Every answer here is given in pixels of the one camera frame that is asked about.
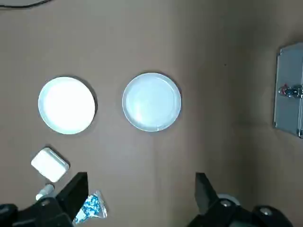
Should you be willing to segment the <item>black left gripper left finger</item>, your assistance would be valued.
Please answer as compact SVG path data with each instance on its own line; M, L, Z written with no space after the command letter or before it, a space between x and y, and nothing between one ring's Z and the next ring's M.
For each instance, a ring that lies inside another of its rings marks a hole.
M88 174L78 172L56 195L42 197L35 204L19 210L15 204L1 204L2 227L72 227L88 197Z

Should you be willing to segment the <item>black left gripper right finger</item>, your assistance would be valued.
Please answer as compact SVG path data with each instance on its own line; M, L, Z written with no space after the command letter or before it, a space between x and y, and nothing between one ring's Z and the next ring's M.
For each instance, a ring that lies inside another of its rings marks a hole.
M291 221L278 209L258 205L249 211L226 194L217 194L204 173L196 173L195 200L199 213L189 227L292 227Z

